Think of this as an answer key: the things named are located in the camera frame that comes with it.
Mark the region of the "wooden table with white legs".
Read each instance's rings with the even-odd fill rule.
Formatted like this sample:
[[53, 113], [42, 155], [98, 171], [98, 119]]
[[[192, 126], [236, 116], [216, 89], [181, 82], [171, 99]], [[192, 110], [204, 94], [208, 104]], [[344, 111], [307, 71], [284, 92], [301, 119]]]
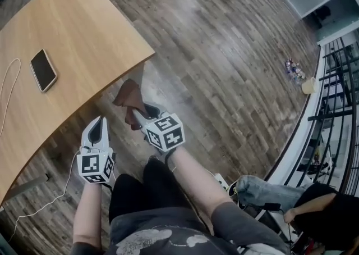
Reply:
[[[41, 92], [44, 49], [56, 82]], [[0, 205], [42, 145], [77, 110], [154, 50], [110, 0], [31, 0], [0, 30]]]

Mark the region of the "pile of small bottles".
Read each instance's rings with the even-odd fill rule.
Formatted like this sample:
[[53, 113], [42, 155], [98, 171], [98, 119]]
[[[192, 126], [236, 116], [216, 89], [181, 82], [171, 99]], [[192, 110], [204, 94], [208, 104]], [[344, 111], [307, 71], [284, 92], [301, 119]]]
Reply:
[[294, 62], [293, 59], [289, 58], [285, 62], [285, 68], [287, 74], [295, 81], [300, 82], [306, 79], [305, 73], [300, 68], [299, 64]]

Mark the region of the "cream bucket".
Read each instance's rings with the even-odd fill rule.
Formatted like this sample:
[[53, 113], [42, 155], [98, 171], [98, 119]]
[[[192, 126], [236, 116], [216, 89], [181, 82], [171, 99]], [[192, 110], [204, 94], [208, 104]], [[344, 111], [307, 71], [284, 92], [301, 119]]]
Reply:
[[317, 92], [317, 81], [314, 77], [307, 79], [301, 84], [303, 94], [309, 95]]

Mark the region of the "person's black trousers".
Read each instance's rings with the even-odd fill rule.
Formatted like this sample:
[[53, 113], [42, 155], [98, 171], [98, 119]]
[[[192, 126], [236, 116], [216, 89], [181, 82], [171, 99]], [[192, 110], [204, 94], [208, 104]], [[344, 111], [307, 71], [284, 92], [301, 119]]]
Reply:
[[174, 174], [159, 160], [145, 165], [142, 181], [129, 174], [118, 176], [109, 205], [109, 222], [120, 215], [170, 207], [194, 210]]

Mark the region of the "white power strip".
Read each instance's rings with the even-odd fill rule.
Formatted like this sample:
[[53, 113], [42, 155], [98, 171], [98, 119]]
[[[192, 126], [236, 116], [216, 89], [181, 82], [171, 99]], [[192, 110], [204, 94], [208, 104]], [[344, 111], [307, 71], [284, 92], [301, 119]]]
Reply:
[[234, 196], [237, 193], [237, 190], [236, 190], [237, 181], [234, 181], [231, 184], [227, 184], [224, 177], [219, 173], [216, 173], [214, 175], [214, 177], [220, 183], [220, 185], [223, 187], [223, 189], [228, 193], [228, 195], [230, 197]]

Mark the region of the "person's left forearm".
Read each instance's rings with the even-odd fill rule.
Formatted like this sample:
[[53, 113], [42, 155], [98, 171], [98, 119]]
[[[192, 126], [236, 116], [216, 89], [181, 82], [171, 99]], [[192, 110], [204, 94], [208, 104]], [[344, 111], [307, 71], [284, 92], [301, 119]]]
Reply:
[[73, 222], [73, 243], [102, 247], [102, 185], [86, 183]]

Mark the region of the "black smartphone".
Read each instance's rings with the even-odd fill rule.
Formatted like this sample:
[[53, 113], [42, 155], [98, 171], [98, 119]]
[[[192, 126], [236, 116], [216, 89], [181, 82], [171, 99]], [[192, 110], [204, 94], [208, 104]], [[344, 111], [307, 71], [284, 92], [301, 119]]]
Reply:
[[44, 49], [31, 60], [30, 67], [41, 92], [46, 92], [57, 80], [57, 73]]

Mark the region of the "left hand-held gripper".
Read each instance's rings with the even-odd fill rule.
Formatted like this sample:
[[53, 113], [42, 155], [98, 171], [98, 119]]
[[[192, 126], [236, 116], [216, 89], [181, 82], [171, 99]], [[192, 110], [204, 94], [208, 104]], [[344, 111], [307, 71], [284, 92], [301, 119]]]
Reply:
[[109, 184], [115, 161], [109, 147], [108, 124], [104, 116], [93, 119], [82, 132], [83, 146], [76, 156], [79, 175], [89, 184]]

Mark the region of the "black metal railing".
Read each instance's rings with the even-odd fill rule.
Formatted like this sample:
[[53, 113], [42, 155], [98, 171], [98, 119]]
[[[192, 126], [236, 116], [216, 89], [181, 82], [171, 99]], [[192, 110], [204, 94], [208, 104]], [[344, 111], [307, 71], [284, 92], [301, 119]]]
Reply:
[[356, 195], [359, 189], [359, 44], [339, 37], [325, 45], [324, 73], [318, 79], [318, 128], [304, 173], [312, 181]]

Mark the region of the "person's gray printed shirt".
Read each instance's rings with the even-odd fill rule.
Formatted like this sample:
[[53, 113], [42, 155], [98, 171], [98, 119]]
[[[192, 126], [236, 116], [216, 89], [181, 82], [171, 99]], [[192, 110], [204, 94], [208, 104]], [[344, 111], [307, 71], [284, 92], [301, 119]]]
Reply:
[[213, 233], [182, 207], [129, 213], [112, 220], [106, 251], [75, 243], [70, 255], [290, 255], [273, 230], [234, 203], [217, 207], [211, 223]]

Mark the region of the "brown cloth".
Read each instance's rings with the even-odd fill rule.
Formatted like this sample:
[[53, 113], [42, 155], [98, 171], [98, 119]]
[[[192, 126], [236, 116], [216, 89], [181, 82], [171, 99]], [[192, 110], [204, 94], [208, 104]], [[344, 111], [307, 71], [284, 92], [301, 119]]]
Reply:
[[125, 123], [129, 124], [132, 130], [140, 130], [141, 128], [134, 111], [139, 111], [145, 119], [150, 118], [142, 99], [140, 86], [132, 79], [127, 79], [122, 84], [113, 104], [126, 107]]

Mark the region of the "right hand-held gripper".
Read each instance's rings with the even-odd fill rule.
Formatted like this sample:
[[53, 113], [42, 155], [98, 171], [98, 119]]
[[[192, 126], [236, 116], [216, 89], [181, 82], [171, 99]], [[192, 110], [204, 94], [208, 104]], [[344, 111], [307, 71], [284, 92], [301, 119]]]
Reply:
[[133, 114], [139, 127], [147, 136], [149, 144], [162, 152], [169, 152], [186, 142], [182, 121], [167, 109], [156, 103], [144, 103], [145, 115], [134, 108]]

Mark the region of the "black office chair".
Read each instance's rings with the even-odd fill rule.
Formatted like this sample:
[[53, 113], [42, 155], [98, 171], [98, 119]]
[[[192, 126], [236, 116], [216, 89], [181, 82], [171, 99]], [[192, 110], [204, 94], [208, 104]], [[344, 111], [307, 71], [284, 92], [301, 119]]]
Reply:
[[318, 18], [319, 21], [324, 21], [326, 18], [330, 17], [332, 12], [330, 8], [326, 5], [323, 5], [315, 10], [315, 16]]

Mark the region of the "person's right forearm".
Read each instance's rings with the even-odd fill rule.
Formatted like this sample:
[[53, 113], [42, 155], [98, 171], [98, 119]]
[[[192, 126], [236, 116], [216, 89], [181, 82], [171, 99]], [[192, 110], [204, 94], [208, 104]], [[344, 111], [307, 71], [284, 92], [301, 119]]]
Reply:
[[171, 160], [181, 187], [208, 217], [223, 204], [234, 205], [217, 180], [184, 147], [178, 147]]

